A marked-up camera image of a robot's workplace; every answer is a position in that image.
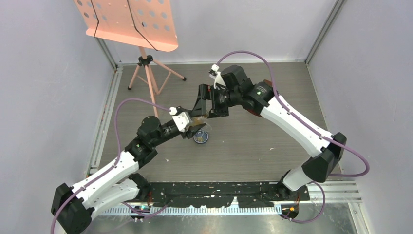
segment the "tripod leg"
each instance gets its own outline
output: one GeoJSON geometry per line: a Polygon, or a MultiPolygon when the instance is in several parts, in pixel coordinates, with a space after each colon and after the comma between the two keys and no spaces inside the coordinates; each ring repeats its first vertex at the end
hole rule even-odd
{"type": "Polygon", "coordinates": [[[187,80],[185,77],[183,77],[181,74],[175,72],[174,70],[168,68],[167,66],[165,66],[164,64],[162,64],[161,62],[159,62],[158,60],[153,60],[154,63],[158,64],[159,66],[161,66],[163,69],[172,72],[174,75],[176,75],[177,77],[181,78],[183,81],[187,80]]]}
{"type": "MultiPolygon", "coordinates": [[[[150,72],[148,66],[145,66],[145,72],[146,72],[146,78],[148,79],[148,86],[149,86],[149,92],[150,92],[150,98],[152,99],[152,103],[155,103],[155,96],[152,90],[152,82],[150,78],[150,72]]],[[[155,116],[158,117],[158,109],[156,107],[153,107],[153,111],[155,112],[155,116]]]]}
{"type": "Polygon", "coordinates": [[[135,81],[135,78],[138,76],[139,67],[140,67],[139,65],[136,66],[135,72],[134,72],[134,74],[132,76],[132,79],[131,79],[131,82],[129,83],[129,86],[128,86],[129,90],[132,89],[133,82],[135,81]]]}
{"type": "Polygon", "coordinates": [[[150,65],[148,65],[148,68],[149,68],[149,74],[150,74],[150,79],[152,81],[153,89],[155,90],[156,94],[159,94],[158,85],[156,84],[156,80],[155,80],[155,76],[153,75],[152,68],[150,67],[150,65]]]}

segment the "reflective metal surface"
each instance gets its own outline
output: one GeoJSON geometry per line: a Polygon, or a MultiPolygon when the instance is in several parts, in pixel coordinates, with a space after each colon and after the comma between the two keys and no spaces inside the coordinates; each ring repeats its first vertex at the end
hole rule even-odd
{"type": "MultiPolygon", "coordinates": [[[[316,216],[321,204],[300,204],[299,220],[316,216]]],[[[313,223],[296,224],[278,215],[156,216],[131,222],[130,216],[99,216],[84,234],[355,234],[347,203],[327,203],[313,223]]]]}

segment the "round container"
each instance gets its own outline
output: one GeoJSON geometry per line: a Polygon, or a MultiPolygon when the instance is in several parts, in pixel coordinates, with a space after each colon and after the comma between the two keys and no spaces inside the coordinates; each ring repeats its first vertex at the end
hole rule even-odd
{"type": "Polygon", "coordinates": [[[209,139],[209,134],[206,131],[199,130],[195,133],[193,139],[197,144],[205,144],[209,139]]]}

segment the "wooden floor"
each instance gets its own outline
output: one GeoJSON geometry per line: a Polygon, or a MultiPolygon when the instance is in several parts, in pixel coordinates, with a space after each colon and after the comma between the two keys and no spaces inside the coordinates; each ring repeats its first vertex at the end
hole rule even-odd
{"type": "MultiPolygon", "coordinates": [[[[240,65],[254,83],[270,79],[268,70],[262,63],[240,65]]],[[[271,66],[280,94],[295,109],[325,129],[305,64],[272,63],[271,66]]],[[[168,108],[181,105],[192,109],[198,85],[213,82],[208,76],[210,64],[169,67],[187,77],[187,81],[172,75],[162,93],[155,97],[156,103],[168,108]]],[[[152,69],[160,87],[168,73],[159,66],[152,66],[152,69]]],[[[115,106],[131,97],[150,100],[147,84],[139,79],[136,79],[132,90],[127,89],[134,70],[134,66],[124,67],[115,106]]],[[[145,77],[143,69],[139,74],[145,77]]],[[[127,103],[122,107],[118,117],[122,148],[136,137],[142,119],[150,115],[153,115],[153,109],[147,104],[127,103]]],[[[171,120],[170,115],[162,110],[159,110],[159,118],[162,123],[171,120]]],[[[116,157],[113,120],[112,117],[101,167],[116,157]]],[[[208,123],[212,126],[212,131],[206,144],[198,145],[192,139],[178,136],[158,146],[158,155],[139,173],[152,182],[279,180],[287,170],[301,165],[309,158],[305,150],[278,126],[241,107],[232,107],[228,117],[211,119],[208,123]]]]}

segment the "black elastic cord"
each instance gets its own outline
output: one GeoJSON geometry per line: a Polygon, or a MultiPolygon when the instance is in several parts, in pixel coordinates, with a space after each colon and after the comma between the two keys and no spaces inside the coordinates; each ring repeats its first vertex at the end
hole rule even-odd
{"type": "Polygon", "coordinates": [[[94,8],[92,0],[91,0],[91,4],[92,4],[93,11],[94,11],[94,15],[96,16],[96,19],[97,19],[96,29],[94,30],[94,34],[93,34],[93,37],[95,38],[96,37],[96,32],[97,32],[97,27],[99,26],[99,17],[97,17],[97,13],[96,13],[96,10],[94,8]]]}
{"type": "Polygon", "coordinates": [[[126,2],[128,3],[129,12],[131,13],[132,22],[133,22],[133,26],[135,27],[135,30],[143,37],[143,39],[146,40],[147,43],[149,43],[149,45],[152,46],[152,48],[153,48],[154,50],[158,51],[158,50],[148,41],[148,39],[146,39],[146,37],[145,37],[144,35],[142,35],[142,33],[136,28],[135,19],[133,18],[133,15],[132,15],[132,10],[131,10],[131,5],[129,4],[129,0],[126,0],[126,2]]]}

